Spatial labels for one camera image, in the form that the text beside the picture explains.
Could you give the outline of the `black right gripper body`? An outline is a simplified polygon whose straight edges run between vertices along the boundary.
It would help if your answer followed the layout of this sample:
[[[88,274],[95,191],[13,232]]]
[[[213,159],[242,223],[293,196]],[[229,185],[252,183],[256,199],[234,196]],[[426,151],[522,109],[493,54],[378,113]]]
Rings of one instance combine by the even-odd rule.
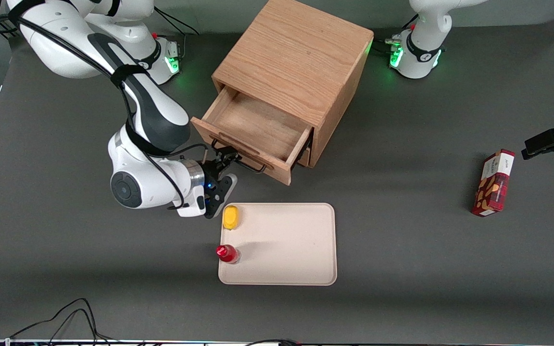
[[[218,215],[226,205],[229,195],[237,186],[238,178],[233,173],[224,174],[225,168],[220,164],[204,164],[204,205],[206,219]]]

